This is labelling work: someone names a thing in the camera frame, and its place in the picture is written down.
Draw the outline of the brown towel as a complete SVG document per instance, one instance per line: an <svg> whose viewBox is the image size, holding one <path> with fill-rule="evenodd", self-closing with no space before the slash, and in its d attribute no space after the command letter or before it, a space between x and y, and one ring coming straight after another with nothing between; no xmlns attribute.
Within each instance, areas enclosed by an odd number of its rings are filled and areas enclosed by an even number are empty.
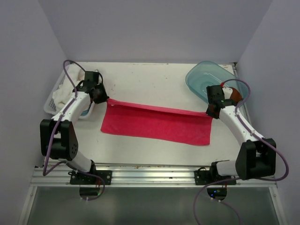
<svg viewBox="0 0 300 225"><path fill-rule="evenodd" d="M230 99L233 100L236 103L239 103L243 100L242 95L239 93L239 91L233 87L231 87L232 93L230 95Z"/></svg>

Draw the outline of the pink towel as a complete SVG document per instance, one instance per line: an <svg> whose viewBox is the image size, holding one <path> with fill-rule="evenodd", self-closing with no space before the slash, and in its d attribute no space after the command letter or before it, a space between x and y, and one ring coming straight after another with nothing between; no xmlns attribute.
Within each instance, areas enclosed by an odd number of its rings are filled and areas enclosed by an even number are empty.
<svg viewBox="0 0 300 225"><path fill-rule="evenodd" d="M108 99L101 131L195 146L210 144L212 118L204 112Z"/></svg>

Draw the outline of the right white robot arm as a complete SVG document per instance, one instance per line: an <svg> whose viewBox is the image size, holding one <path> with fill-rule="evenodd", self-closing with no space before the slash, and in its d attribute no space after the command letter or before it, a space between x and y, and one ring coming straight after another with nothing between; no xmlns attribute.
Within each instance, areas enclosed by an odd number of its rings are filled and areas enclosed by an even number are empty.
<svg viewBox="0 0 300 225"><path fill-rule="evenodd" d="M209 179L214 184L221 183L226 176L238 176L242 180L272 176L276 170L276 143L265 139L256 132L243 117L238 103L240 94L234 95L236 89L221 85L208 86L207 115L220 119L236 138L240 150L236 160L212 163L215 169L209 172Z"/></svg>

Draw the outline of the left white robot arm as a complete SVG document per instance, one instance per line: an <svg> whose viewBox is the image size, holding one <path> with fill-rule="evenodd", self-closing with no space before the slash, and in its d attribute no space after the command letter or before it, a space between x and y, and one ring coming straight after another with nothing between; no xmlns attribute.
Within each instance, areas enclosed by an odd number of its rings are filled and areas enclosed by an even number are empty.
<svg viewBox="0 0 300 225"><path fill-rule="evenodd" d="M81 179L85 183L92 184L97 180L98 173L93 169L93 161L79 151L74 125L89 105L104 103L108 98L102 75L98 71L86 71L84 80L74 87L66 105L51 119L40 122L44 176L65 163L81 171Z"/></svg>

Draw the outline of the blue and peach towel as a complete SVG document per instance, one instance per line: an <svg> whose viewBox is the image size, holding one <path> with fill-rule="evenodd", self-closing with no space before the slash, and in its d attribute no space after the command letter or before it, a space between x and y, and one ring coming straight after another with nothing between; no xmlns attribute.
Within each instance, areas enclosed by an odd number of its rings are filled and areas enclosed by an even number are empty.
<svg viewBox="0 0 300 225"><path fill-rule="evenodd" d="M93 107L94 107L94 105L90 105L87 110L82 112L80 118L85 119L85 118L89 117L92 113Z"/></svg>

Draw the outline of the blue transparent plastic tub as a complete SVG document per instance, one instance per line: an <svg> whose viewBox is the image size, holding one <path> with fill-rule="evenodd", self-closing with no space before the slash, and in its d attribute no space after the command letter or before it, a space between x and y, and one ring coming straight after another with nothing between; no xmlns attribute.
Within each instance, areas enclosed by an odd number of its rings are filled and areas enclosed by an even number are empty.
<svg viewBox="0 0 300 225"><path fill-rule="evenodd" d="M208 103L208 86L220 85L226 82L226 87L233 87L245 98L248 95L248 88L242 82L235 81L232 73L212 61L202 61L194 66L186 75L185 82L188 88L205 103Z"/></svg>

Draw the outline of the white towel in basket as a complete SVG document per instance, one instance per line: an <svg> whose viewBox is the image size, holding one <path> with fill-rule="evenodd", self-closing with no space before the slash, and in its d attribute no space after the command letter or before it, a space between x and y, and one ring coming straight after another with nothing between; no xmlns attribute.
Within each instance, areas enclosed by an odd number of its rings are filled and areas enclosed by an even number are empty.
<svg viewBox="0 0 300 225"><path fill-rule="evenodd" d="M83 80L83 70L80 69L77 65L71 64L67 68L67 73L71 78L74 85L78 85L78 83ZM58 89L53 92L52 98L56 107L56 111L60 111L65 104L71 98L73 92L73 85L71 84L68 77L65 75L63 83L59 85Z"/></svg>

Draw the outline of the white plastic basket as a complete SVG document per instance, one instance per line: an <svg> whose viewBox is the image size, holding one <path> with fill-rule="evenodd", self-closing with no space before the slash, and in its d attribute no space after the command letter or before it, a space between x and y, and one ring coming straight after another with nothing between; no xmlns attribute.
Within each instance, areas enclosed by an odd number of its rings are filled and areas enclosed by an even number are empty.
<svg viewBox="0 0 300 225"><path fill-rule="evenodd" d="M88 70L85 70L78 63L73 62L73 64L77 65L80 69L83 70L83 79L84 79L84 73L85 73L85 71L88 71ZM62 71L60 77L58 78L58 80L52 90L52 93L50 94L50 96L48 97L48 99L44 105L44 111L46 113L53 115L56 119L59 118L61 115L64 115L64 119L74 121L77 117L80 118L83 111L87 110L90 105L95 105L95 103L91 102L89 94L81 92L81 91L80 92L74 91L76 86L74 85L74 83L72 82L71 78L69 77L69 75L67 73L68 66L63 65L63 71ZM72 92L72 95L71 95L71 98L69 99L69 101L65 104L65 106L60 111L57 112L52 96L53 96L53 92L56 91L58 89L59 85L63 83L65 75L70 80L74 89L73 89L73 92Z"/></svg>

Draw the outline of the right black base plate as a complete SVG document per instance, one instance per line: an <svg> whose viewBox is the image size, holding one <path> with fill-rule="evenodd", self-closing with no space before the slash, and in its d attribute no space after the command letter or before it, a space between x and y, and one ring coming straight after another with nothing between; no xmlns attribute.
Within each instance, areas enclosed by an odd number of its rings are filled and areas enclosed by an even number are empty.
<svg viewBox="0 0 300 225"><path fill-rule="evenodd" d="M194 179L196 185L207 185L213 182L231 179L231 176L221 176L217 169L211 167L200 167L194 171Z"/></svg>

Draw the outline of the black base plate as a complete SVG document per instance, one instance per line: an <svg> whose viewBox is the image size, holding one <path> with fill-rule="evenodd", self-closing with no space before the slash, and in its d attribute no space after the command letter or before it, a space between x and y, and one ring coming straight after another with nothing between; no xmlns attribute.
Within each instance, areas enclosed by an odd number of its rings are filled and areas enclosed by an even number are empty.
<svg viewBox="0 0 300 225"><path fill-rule="evenodd" d="M110 185L112 180L111 170L96 170L95 175L85 175L80 172L70 171L70 184L71 185L96 185L105 184Z"/></svg>
<svg viewBox="0 0 300 225"><path fill-rule="evenodd" d="M194 171L194 179L196 185L207 185L213 182L231 179L231 176L221 176L217 169L211 167L200 167Z"/></svg>

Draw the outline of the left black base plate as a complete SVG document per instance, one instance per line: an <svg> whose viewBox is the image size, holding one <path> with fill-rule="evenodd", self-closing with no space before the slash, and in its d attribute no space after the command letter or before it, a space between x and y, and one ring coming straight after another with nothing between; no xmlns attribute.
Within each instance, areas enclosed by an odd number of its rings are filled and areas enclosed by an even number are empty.
<svg viewBox="0 0 300 225"><path fill-rule="evenodd" d="M71 185L96 185L105 184L110 185L112 180L111 170L96 170L95 175L85 175L80 172L70 171L70 184Z"/></svg>

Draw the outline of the aluminium mounting rail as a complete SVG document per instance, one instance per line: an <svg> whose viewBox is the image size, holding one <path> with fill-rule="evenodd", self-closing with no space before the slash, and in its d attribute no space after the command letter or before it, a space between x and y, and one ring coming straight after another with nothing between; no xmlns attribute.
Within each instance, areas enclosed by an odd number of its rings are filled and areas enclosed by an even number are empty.
<svg viewBox="0 0 300 225"><path fill-rule="evenodd" d="M97 170L108 171L114 188L199 188L196 185L192 166L170 165L96 165ZM69 187L71 169L59 165L47 176L42 175L43 169L35 168L31 177L32 187Z"/></svg>

